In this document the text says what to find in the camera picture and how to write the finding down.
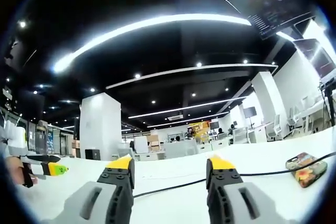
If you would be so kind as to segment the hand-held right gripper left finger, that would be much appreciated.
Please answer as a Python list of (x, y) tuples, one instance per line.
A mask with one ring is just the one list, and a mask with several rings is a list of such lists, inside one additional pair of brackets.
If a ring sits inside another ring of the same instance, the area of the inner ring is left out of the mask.
[(98, 180), (71, 194), (62, 212), (41, 223), (129, 223), (134, 204), (135, 162), (131, 155), (111, 161)]

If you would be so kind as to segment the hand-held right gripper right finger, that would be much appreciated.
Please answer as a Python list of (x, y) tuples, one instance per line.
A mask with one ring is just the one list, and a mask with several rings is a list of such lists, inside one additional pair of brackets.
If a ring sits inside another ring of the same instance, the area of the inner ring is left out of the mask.
[(236, 167), (219, 156), (207, 159), (208, 214), (215, 223), (289, 223), (274, 201), (255, 184), (244, 182)]

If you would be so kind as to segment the person's left hand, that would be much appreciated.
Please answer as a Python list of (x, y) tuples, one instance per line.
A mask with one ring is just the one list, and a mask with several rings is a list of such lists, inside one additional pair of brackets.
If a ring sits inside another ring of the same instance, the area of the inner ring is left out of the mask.
[(23, 163), (20, 158), (15, 156), (5, 158), (5, 163), (13, 182), (18, 185), (24, 185), (24, 165), (31, 169), (31, 164)]

